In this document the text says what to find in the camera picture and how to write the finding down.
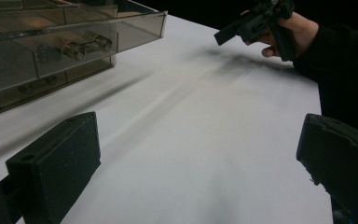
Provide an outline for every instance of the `glass display case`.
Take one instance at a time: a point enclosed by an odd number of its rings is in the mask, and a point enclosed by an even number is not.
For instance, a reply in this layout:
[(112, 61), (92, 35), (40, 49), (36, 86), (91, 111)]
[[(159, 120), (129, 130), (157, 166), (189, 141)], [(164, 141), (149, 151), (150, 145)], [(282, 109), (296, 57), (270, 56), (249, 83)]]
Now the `glass display case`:
[(128, 0), (0, 0), (0, 113), (163, 37), (167, 11)]

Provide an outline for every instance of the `dark wall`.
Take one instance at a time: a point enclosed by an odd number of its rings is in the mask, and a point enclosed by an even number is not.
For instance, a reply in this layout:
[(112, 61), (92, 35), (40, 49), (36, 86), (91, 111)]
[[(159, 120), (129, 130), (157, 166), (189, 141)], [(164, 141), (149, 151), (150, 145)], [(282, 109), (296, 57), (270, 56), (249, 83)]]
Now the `dark wall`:
[[(255, 6), (255, 0), (134, 0), (170, 15), (221, 29)], [(324, 25), (345, 23), (358, 29), (358, 0), (293, 0), (296, 12)]]

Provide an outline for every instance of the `hand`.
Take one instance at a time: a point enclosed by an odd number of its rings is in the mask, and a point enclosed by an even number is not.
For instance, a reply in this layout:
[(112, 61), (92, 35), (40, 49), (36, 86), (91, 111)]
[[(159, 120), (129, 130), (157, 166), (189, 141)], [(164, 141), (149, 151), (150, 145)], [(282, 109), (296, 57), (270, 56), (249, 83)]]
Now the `hand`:
[[(313, 39), (318, 33), (319, 25), (314, 21), (310, 21), (298, 13), (293, 12), (292, 17), (288, 20), (279, 19), (278, 23), (292, 31), (293, 41), (296, 49), (296, 57), (303, 54), (310, 47)], [(258, 37), (257, 42), (268, 44), (269, 47), (261, 51), (264, 57), (277, 56), (280, 57), (280, 52), (277, 48), (272, 32), (268, 28), (265, 33)]]

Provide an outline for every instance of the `white table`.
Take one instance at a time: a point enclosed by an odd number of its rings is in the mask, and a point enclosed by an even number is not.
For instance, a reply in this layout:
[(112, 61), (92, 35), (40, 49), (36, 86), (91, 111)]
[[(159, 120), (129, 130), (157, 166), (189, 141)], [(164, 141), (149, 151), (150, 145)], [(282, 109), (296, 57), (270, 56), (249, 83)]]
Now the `white table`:
[(296, 160), (316, 84), (216, 32), (168, 16), (162, 39), (115, 68), (0, 114), (0, 179), (38, 136), (96, 111), (102, 165), (62, 223), (331, 224), (329, 195)]

